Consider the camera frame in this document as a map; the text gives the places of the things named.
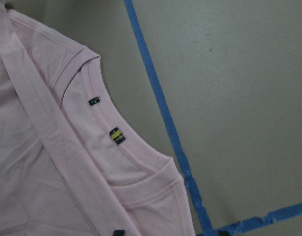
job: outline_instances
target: clothing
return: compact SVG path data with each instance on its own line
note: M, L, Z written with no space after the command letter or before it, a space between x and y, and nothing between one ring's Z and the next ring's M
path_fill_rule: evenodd
M0 0L0 235L115 230L194 236L183 178L117 111L99 54Z

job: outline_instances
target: garment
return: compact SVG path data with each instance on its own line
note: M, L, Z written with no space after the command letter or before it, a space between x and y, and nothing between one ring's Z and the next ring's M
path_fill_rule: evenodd
M0 235L124 232L195 235L172 157L117 111L99 54L0 0Z

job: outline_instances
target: blue line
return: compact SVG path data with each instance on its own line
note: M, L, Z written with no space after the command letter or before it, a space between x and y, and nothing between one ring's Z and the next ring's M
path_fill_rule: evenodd
M138 47L139 47L139 50L140 50L140 53L141 53L141 56L142 56L142 59L144 62L144 66L145 66L147 75L149 77L156 101L160 108L160 111L161 111L161 114L162 114L162 117L163 117L163 120L164 120L164 123L166 126L166 130L168 132L170 141L174 148L177 160L178 160L180 168L184 174L185 183L189 190L194 208L198 214L201 227L204 232L205 231L211 232L212 225L211 225L210 219L208 217L206 209L203 207L202 198L200 196L199 189L196 185L194 178L192 177L192 174L191 174L190 168L189 168L189 164L188 164L188 160L182 150L176 127L174 125L169 108L167 106L167 103L166 103L160 82L158 80L150 53L146 46L146 43L145 43L138 19L137 19L137 15L135 13L135 9L133 7L132 1L124 0L124 2L125 2L125 6L127 9L127 13L128 13L130 22L131 22L133 32L136 37L137 44L138 44Z
M265 217L254 217L247 220L243 220L225 227L222 227L218 230L228 231L231 235L241 234L247 231L255 230L262 228L267 225L271 225L275 222L280 222L293 218L296 216L302 215L302 203L288 206L283 209L272 211L268 213Z

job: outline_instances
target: gray background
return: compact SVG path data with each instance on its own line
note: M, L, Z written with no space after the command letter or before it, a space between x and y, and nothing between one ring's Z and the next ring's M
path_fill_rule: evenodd
M174 156L122 0L7 2L99 53L119 112ZM302 202L302 0L133 2L213 227ZM302 216L243 235L302 236Z

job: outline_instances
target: blue tape strip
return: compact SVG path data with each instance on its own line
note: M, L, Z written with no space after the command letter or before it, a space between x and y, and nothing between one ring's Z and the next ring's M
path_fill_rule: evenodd
M202 205L202 198L200 196L198 187L196 185L196 182L194 178L192 177L192 174L190 172L188 160L182 150L179 136L176 130L176 127L174 125L173 119L171 117L169 108L167 106L160 82L158 80L150 53L148 51L148 48L146 46L137 15L135 13L135 9L133 7L131 0L124 0L125 6L127 9L127 13L131 22L131 26L133 29L133 32L136 37L136 41L144 62L145 69L147 71L147 75L149 77L156 101L158 103L158 106L160 108L170 141L172 143L172 146L174 148L177 160L179 162L180 168L184 174L185 183L189 190L192 202L194 204L194 208L198 214L199 221L201 224L201 227L204 232L212 232L212 225L210 222L210 219L208 217L206 209Z
M222 227L218 230L228 231L231 235L241 234L247 231L255 230L262 228L267 225L271 225L275 222L280 222L293 218L296 216L302 215L302 203L289 206L283 209L272 211L268 213L265 217L254 217L247 220L243 220L225 227Z

